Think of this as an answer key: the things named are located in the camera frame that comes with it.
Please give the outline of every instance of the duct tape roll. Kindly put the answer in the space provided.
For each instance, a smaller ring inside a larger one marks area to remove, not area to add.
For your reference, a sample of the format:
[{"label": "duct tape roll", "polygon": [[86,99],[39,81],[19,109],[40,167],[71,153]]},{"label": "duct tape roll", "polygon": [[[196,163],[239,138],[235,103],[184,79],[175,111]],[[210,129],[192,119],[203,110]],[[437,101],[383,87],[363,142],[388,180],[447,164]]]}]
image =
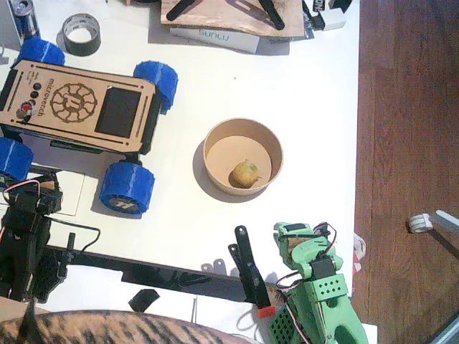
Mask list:
[{"label": "duct tape roll", "polygon": [[[69,38],[69,34],[78,29],[87,29],[91,38],[86,42],[76,42]],[[100,46],[100,27],[98,21],[91,15],[79,13],[70,16],[62,25],[65,48],[70,54],[89,56],[94,54]]]}]

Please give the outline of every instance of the paper bowl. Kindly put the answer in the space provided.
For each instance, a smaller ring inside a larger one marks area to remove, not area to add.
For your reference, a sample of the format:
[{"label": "paper bowl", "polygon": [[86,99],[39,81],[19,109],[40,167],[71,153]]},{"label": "paper bowl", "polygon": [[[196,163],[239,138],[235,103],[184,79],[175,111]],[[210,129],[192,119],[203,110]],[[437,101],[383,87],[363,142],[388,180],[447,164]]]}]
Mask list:
[{"label": "paper bowl", "polygon": [[[248,196],[266,188],[279,175],[283,152],[278,138],[263,124],[245,118],[232,118],[217,124],[204,141],[204,165],[215,186],[226,194]],[[250,188],[241,188],[231,172],[238,163],[249,160],[260,177]]]}]

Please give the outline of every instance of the black bracket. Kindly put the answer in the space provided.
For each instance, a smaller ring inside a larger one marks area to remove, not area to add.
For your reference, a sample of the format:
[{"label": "black bracket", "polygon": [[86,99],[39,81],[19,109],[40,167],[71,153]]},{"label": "black bracket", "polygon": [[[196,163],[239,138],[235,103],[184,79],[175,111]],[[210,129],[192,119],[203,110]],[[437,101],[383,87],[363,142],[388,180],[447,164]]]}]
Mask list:
[{"label": "black bracket", "polygon": [[[194,4],[196,0],[180,0],[177,5],[171,9],[171,11],[168,12],[166,15],[167,20],[170,22],[173,22],[175,19],[177,19],[180,14],[182,14],[185,9],[187,9],[189,6]],[[265,12],[268,14],[270,17],[271,21],[274,24],[274,27],[277,30],[282,30],[285,27],[285,23],[280,17],[278,11],[274,7],[273,0],[259,0],[261,7],[265,10]]]},{"label": "black bracket", "polygon": [[239,270],[242,286],[244,287],[246,302],[255,303],[258,309],[271,306],[266,290],[265,281],[258,271],[253,259],[249,234],[244,226],[235,229],[237,244],[228,246],[231,257]]}]

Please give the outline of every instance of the perforated plate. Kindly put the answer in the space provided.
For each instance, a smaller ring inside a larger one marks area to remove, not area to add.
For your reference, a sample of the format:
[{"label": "perforated plate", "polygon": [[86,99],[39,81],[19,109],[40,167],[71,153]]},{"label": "perforated plate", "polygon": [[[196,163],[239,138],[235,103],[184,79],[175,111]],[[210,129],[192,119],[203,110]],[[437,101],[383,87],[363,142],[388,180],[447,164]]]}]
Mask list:
[{"label": "perforated plate", "polygon": [[305,283],[308,299],[311,302],[318,302],[331,299],[332,297],[347,294],[346,281],[342,274],[319,279]]},{"label": "perforated plate", "polygon": [[[293,314],[297,317],[298,313],[296,312],[295,305],[292,302],[290,303],[290,307],[292,308]],[[292,338],[295,334],[296,336],[299,336],[285,305],[276,312],[274,319],[270,322],[268,331],[272,343],[277,344],[291,344],[293,343]]]}]

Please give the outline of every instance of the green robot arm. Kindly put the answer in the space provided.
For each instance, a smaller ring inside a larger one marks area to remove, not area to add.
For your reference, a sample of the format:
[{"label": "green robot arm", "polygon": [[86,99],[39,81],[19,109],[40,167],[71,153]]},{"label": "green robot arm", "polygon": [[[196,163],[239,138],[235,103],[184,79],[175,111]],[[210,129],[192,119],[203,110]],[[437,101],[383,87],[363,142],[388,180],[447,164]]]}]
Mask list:
[{"label": "green robot arm", "polygon": [[285,265],[298,270],[302,277],[297,287],[286,292],[288,307],[284,305],[270,323],[274,343],[303,341],[293,322],[289,322],[290,312],[310,344],[368,343],[347,297],[344,276],[336,274],[343,260],[330,247],[327,228],[328,224],[321,224],[314,231],[308,224],[284,222],[274,226],[274,238]]}]

